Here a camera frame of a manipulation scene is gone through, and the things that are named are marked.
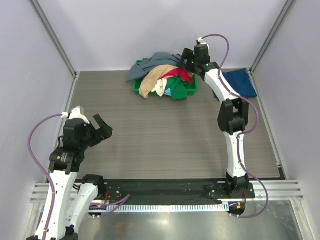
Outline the folded dark blue t shirt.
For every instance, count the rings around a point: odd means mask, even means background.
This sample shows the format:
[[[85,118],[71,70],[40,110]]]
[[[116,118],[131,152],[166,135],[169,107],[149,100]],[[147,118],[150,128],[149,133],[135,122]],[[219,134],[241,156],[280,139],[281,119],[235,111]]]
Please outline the folded dark blue t shirt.
[[[222,74],[229,85],[242,97],[248,99],[258,96],[245,68],[222,72]]]

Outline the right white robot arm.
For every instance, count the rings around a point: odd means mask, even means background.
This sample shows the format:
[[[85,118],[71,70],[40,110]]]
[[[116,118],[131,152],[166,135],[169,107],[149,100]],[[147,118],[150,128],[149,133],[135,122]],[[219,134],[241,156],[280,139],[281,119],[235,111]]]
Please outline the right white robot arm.
[[[211,62],[207,45],[197,44],[193,50],[185,48],[178,67],[200,76],[220,101],[217,123],[226,140],[228,159],[225,192],[231,198],[240,198],[249,188],[249,176],[243,168],[245,163],[240,161],[244,157],[242,133],[248,125],[249,104],[233,90],[218,64]]]

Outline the grey-blue t shirt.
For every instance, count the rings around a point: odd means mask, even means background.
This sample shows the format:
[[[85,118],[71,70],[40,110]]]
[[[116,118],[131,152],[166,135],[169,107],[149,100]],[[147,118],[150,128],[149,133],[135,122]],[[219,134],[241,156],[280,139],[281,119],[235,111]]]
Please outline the grey-blue t shirt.
[[[149,74],[151,70],[158,66],[170,65],[176,67],[181,60],[180,54],[173,54],[167,52],[156,52],[150,58],[143,58],[137,61],[129,70],[126,82],[143,79]]]

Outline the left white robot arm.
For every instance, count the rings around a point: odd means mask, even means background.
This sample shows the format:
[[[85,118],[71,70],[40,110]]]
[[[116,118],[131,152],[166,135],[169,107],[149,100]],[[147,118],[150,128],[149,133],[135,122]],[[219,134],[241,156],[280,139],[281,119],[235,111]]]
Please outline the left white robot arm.
[[[67,120],[63,134],[58,137],[58,146],[49,156],[48,170],[35,157],[31,142],[27,143],[31,157],[49,182],[42,218],[35,234],[30,236],[31,240],[77,240],[79,227],[92,201],[101,200],[107,190],[102,176],[87,174],[74,202],[70,203],[86,150],[109,139],[113,128],[99,114],[93,117],[98,129],[80,113],[64,112],[60,116]]]

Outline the beige t shirt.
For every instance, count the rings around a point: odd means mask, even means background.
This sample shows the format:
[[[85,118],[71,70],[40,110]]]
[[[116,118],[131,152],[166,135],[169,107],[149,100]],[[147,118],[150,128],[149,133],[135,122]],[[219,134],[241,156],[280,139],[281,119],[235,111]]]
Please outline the beige t shirt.
[[[147,99],[149,97],[149,93],[155,88],[158,80],[161,79],[165,74],[175,69],[177,69],[176,66],[168,64],[160,65],[152,69],[142,80],[139,87],[139,94],[143,98]]]

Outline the green t shirt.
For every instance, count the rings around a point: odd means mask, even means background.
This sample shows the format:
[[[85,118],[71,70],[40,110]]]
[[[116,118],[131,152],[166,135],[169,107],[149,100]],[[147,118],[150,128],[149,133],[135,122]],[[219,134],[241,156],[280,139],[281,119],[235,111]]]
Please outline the green t shirt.
[[[167,79],[165,89],[171,89],[172,100],[182,100],[188,97],[187,89],[179,76],[170,77]]]

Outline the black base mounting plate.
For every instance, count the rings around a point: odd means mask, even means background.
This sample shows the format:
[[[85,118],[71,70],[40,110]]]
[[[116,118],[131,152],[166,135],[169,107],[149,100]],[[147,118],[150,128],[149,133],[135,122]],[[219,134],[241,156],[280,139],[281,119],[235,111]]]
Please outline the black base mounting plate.
[[[138,206],[217,205],[223,200],[256,197],[252,183],[247,189],[231,192],[223,178],[109,179],[105,185],[106,190],[97,200],[115,203],[129,196],[125,203]]]

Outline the red t shirt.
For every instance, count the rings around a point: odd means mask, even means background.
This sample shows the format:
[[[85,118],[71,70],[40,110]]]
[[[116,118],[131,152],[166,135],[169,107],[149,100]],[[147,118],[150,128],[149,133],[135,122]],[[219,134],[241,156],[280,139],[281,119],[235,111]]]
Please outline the red t shirt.
[[[179,76],[180,79],[187,83],[193,82],[193,73],[186,71],[183,68],[175,68],[169,72],[167,72],[165,75],[162,76],[162,78],[171,78]]]

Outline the white t shirt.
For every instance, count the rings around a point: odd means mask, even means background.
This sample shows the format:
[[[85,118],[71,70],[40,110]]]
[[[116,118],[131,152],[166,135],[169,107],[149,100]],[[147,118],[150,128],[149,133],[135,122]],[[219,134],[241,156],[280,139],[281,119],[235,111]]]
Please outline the white t shirt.
[[[166,86],[168,83],[167,78],[161,78],[156,82],[155,87],[152,89],[152,93],[156,93],[158,96],[162,97],[166,91]]]

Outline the light blue t shirt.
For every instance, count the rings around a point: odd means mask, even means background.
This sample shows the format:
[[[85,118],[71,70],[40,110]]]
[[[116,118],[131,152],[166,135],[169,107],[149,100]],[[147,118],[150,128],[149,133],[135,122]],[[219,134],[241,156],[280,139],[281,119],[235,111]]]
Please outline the light blue t shirt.
[[[171,92],[171,89],[170,88],[168,88],[168,89],[166,89],[165,91],[164,91],[164,95],[165,96],[172,96],[172,92]]]

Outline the aluminium frame rail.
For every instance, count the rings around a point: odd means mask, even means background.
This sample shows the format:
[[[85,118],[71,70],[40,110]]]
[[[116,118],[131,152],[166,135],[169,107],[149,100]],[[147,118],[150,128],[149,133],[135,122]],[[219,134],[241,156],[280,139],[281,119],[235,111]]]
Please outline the aluminium frame rail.
[[[265,200],[266,193],[262,185],[252,181],[255,198],[253,201]],[[303,193],[296,180],[265,180],[264,186],[267,189],[270,201],[301,201],[304,200]],[[36,183],[30,197],[30,203],[45,203],[49,191],[48,183]]]

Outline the green plastic bin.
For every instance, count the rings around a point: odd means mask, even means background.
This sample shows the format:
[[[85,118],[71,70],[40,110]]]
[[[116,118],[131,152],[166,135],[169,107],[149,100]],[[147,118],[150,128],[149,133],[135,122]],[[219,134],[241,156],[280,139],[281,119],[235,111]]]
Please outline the green plastic bin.
[[[138,95],[140,95],[140,94],[139,94],[139,89],[140,89],[140,85],[141,85],[143,79],[144,79],[144,78],[139,79],[139,80],[134,80],[134,81],[132,81],[132,82],[134,82],[134,84],[133,84],[134,91],[135,91]],[[185,82],[185,81],[182,81],[182,82],[183,82],[183,84],[185,85],[185,88],[186,88],[186,90],[187,90],[188,96],[192,96],[192,95],[195,94],[195,92],[197,92],[198,86],[197,86],[197,80],[196,80],[195,75],[193,75],[193,82],[191,82],[191,83]],[[150,95],[157,95],[157,94],[156,94],[155,92],[150,92],[148,96],[150,96]]]

